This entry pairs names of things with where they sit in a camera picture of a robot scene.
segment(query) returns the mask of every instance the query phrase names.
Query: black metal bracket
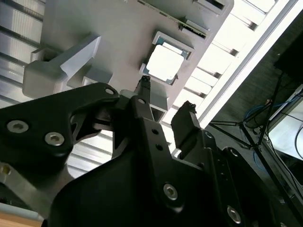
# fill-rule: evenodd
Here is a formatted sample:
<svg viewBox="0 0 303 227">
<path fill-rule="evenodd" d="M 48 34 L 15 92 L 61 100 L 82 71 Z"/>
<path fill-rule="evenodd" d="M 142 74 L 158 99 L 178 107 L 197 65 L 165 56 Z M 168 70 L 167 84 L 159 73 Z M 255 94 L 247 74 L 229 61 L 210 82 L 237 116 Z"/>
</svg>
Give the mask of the black metal bracket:
<svg viewBox="0 0 303 227">
<path fill-rule="evenodd" d="M 229 226 L 245 226 L 228 162 L 218 151 L 213 135 L 200 128 L 195 106 L 185 102 L 173 117 L 171 126 L 176 147 L 181 150 L 179 158 L 201 167 L 207 173 L 222 222 Z M 236 210 L 234 220 L 230 217 L 233 210 Z"/>
</svg>

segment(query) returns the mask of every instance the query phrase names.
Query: wooden surface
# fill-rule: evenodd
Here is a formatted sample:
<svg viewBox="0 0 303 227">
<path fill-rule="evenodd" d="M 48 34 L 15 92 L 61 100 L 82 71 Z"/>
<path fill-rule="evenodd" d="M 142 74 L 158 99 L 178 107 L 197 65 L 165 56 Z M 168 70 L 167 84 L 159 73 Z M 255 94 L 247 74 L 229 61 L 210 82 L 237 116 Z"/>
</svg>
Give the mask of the wooden surface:
<svg viewBox="0 0 303 227">
<path fill-rule="evenodd" d="M 0 227 L 41 227 L 40 221 L 34 221 L 0 212 Z"/>
</svg>

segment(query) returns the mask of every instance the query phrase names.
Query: black cable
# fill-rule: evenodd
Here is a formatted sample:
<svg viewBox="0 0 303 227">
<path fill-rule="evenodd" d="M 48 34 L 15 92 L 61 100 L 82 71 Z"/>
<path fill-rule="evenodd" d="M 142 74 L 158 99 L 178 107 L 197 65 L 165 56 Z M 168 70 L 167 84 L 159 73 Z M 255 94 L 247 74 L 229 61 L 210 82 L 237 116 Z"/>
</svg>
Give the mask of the black cable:
<svg viewBox="0 0 303 227">
<path fill-rule="evenodd" d="M 294 183 L 294 185 L 295 185 L 295 188 L 296 188 L 297 192 L 300 194 L 301 198 L 303 199 L 303 195 L 301 194 L 301 192 L 300 192 L 300 190 L 299 190 L 299 188 L 298 188 L 297 182 L 294 180 L 294 176 L 293 176 L 292 172 L 288 169 L 287 165 L 282 161 L 282 159 L 281 159 L 280 156 L 277 154 L 277 152 L 276 152 L 276 150 L 275 150 L 275 148 L 274 148 L 274 145 L 273 145 L 273 143 L 272 143 L 272 141 L 271 141 L 271 139 L 270 139 L 270 137 L 269 137 L 269 127 L 268 127 L 268 126 L 267 126 L 267 138 L 268 138 L 269 144 L 270 144 L 270 146 L 271 146 L 271 148 L 272 148 L 272 150 L 273 150 L 275 156 L 276 156 L 277 159 L 281 162 L 281 164 L 284 166 L 284 168 L 287 170 L 287 172 L 290 174 L 290 176 L 291 176 L 291 178 L 292 178 L 292 180 L 293 180 L 293 183 Z"/>
<path fill-rule="evenodd" d="M 296 134 L 296 136 L 295 136 L 295 138 L 294 138 L 294 148 L 295 148 L 295 151 L 298 153 L 298 155 L 300 156 L 300 158 L 302 158 L 303 159 L 303 157 L 302 157 L 302 155 L 300 154 L 300 152 L 299 152 L 299 150 L 298 150 L 298 145 L 297 145 L 297 143 L 298 143 L 298 137 L 299 137 L 299 134 L 300 134 L 300 132 L 302 131 L 302 129 L 303 129 L 303 127 L 301 127 L 300 129 L 299 129 L 299 131 L 297 132 L 297 134 Z"/>
<path fill-rule="evenodd" d="M 286 116 L 292 117 L 292 118 L 294 118 L 294 119 L 296 119 L 296 120 L 298 120 L 298 121 L 303 122 L 303 120 L 300 120 L 299 118 L 296 118 L 296 117 L 294 117 L 294 116 L 292 116 L 292 115 L 289 115 L 289 114 L 286 114 L 286 113 L 283 113 L 283 112 L 280 112 L 280 114 L 284 114 L 284 115 L 286 115 Z"/>
</svg>

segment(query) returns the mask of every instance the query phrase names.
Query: metal bolt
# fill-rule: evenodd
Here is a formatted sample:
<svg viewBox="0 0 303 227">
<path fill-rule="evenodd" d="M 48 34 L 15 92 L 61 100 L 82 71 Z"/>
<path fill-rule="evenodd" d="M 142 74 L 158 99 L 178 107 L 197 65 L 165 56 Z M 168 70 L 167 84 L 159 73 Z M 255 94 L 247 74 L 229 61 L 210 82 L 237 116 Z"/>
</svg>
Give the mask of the metal bolt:
<svg viewBox="0 0 303 227">
<path fill-rule="evenodd" d="M 23 133 L 28 130 L 28 124 L 23 121 L 14 120 L 7 124 L 7 129 L 13 133 Z"/>
<path fill-rule="evenodd" d="M 9 166 L 4 165 L 4 166 L 1 167 L 0 173 L 5 174 L 5 175 L 10 175 L 11 169 L 10 169 Z"/>
<path fill-rule="evenodd" d="M 106 93 L 109 93 L 110 95 L 114 94 L 114 91 L 109 88 L 106 88 L 105 91 L 106 91 Z"/>
<path fill-rule="evenodd" d="M 241 223 L 241 217 L 240 215 L 238 214 L 238 212 L 232 208 L 231 206 L 228 206 L 227 207 L 227 213 L 228 213 L 228 216 L 237 224 L 240 224 Z"/>
<path fill-rule="evenodd" d="M 58 132 L 49 132 L 45 136 L 45 141 L 49 145 L 60 146 L 64 143 L 64 137 Z"/>
<path fill-rule="evenodd" d="M 138 99 L 139 103 L 145 104 L 145 101 L 143 99 Z"/>
<path fill-rule="evenodd" d="M 174 186 L 172 186 L 169 183 L 166 183 L 163 187 L 165 195 L 170 199 L 170 200 L 176 200 L 178 198 L 178 192 L 175 189 Z"/>
<path fill-rule="evenodd" d="M 213 138 L 212 134 L 210 134 L 208 131 L 205 132 L 205 135 L 206 135 L 208 138 L 211 138 L 211 139 Z"/>
<path fill-rule="evenodd" d="M 230 149 L 229 151 L 230 151 L 234 156 L 236 156 L 236 157 L 238 156 L 238 155 L 233 151 L 233 149 Z"/>
</svg>

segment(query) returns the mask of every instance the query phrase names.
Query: white square piece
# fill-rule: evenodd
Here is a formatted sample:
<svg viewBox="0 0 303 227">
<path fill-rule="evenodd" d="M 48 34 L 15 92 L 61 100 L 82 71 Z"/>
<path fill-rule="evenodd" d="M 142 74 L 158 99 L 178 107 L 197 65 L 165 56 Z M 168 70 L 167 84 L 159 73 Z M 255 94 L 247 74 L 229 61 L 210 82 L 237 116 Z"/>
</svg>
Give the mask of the white square piece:
<svg viewBox="0 0 303 227">
<path fill-rule="evenodd" d="M 157 45 L 146 65 L 149 74 L 163 81 L 171 80 L 179 71 L 184 57 L 162 45 Z"/>
</svg>

